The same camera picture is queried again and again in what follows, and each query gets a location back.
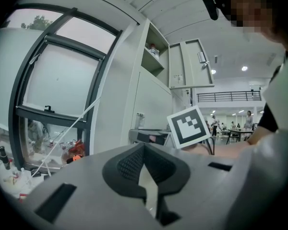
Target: chair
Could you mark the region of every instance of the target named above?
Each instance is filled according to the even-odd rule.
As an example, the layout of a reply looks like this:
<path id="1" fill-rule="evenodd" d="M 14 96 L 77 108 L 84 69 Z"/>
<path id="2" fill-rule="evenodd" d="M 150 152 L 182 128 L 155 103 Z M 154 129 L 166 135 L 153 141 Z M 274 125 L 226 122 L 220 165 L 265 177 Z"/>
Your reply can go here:
<path id="1" fill-rule="evenodd" d="M 227 142 L 226 142 L 226 145 L 230 144 L 230 138 L 236 139 L 236 142 L 239 141 L 239 135 L 238 136 L 232 136 L 231 135 L 231 131 L 230 131 L 228 139 L 227 139 Z"/>

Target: railing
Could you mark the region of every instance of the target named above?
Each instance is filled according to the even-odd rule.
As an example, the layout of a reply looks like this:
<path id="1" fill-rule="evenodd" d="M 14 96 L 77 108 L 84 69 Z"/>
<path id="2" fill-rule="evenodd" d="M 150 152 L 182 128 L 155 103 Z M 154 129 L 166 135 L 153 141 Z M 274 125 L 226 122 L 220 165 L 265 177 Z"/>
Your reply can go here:
<path id="1" fill-rule="evenodd" d="M 197 94 L 198 102 L 261 101 L 260 91 L 236 91 Z"/>

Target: tree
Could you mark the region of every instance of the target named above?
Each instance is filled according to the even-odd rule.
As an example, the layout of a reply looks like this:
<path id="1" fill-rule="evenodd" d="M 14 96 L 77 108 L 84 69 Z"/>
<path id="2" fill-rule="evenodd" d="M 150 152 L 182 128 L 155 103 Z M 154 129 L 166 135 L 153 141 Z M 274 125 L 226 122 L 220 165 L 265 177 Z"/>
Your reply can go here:
<path id="1" fill-rule="evenodd" d="M 32 30 L 40 30 L 44 31 L 48 26 L 50 26 L 52 21 L 46 20 L 45 16 L 36 16 L 34 18 L 33 23 L 26 25 L 25 23 L 21 23 L 21 28 L 32 29 Z"/>

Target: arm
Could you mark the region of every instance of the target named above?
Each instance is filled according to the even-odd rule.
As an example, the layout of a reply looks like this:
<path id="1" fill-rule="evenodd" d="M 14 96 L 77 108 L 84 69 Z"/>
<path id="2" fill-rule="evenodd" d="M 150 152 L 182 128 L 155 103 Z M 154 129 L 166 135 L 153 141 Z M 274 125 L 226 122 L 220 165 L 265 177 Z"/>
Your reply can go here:
<path id="1" fill-rule="evenodd" d="M 229 145 L 215 146 L 215 155 L 219 157 L 237 158 L 239 153 L 244 148 L 255 145 L 261 138 L 270 134 L 272 134 L 271 131 L 259 126 L 247 141 L 231 143 Z M 207 147 L 203 144 L 195 144 L 183 150 L 190 153 L 207 154 Z"/>

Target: table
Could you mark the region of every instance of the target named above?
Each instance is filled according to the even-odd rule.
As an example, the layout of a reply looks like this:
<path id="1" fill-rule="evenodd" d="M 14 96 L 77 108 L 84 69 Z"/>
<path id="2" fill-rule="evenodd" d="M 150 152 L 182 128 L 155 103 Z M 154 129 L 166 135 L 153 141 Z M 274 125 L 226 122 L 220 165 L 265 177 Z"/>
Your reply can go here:
<path id="1" fill-rule="evenodd" d="M 20 171 L 18 171 L 20 177 L 17 182 L 13 185 L 11 183 L 4 182 L 4 178 L 8 178 L 12 175 L 11 170 L 6 170 L 4 164 L 0 160 L 0 186 L 3 191 L 14 196 L 15 198 L 19 198 L 19 194 L 29 194 L 35 187 L 37 187 L 40 183 L 44 181 L 44 174 L 41 174 L 39 177 L 34 177 L 31 179 L 32 184 L 29 186 L 26 184 L 26 177 L 22 175 Z M 30 171 L 24 171 L 28 176 L 31 176 Z"/>
<path id="2" fill-rule="evenodd" d="M 226 145 L 229 143 L 230 135 L 232 132 L 239 134 L 239 136 L 238 136 L 239 141 L 241 141 L 241 134 L 252 134 L 254 132 L 254 131 L 245 131 L 245 130 L 243 131 L 243 130 L 234 130 L 234 129 L 230 129 L 229 131 L 230 132 L 229 132 L 229 136 L 228 136 Z"/>

